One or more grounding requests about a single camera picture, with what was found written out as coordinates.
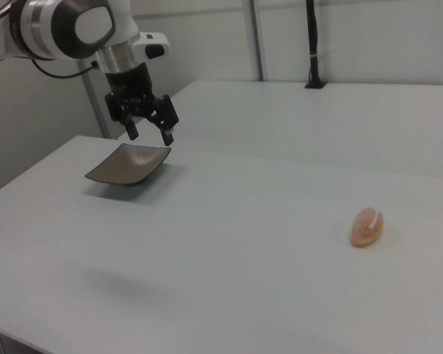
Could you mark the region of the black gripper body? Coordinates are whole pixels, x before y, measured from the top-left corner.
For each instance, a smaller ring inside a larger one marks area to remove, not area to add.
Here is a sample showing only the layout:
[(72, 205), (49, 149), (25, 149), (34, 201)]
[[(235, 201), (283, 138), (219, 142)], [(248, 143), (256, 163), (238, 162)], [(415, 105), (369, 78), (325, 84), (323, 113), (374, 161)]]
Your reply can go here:
[(151, 76), (145, 63), (127, 72), (106, 74), (111, 91), (105, 96), (110, 117), (127, 124), (132, 117), (143, 117), (154, 124), (162, 122), (159, 98), (153, 93)]

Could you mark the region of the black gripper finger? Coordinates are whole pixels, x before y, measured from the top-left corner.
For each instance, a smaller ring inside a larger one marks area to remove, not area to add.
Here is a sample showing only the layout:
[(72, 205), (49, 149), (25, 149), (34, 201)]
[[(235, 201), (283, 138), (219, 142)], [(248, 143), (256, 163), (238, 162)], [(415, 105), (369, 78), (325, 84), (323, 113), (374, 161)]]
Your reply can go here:
[(171, 145), (174, 142), (174, 126), (179, 122), (171, 98), (165, 94), (155, 98), (153, 104), (153, 111), (148, 120), (159, 128), (164, 144)]
[(133, 120), (133, 113), (127, 103), (121, 104), (120, 123), (125, 127), (128, 137), (131, 141), (134, 141), (139, 136), (137, 127)]

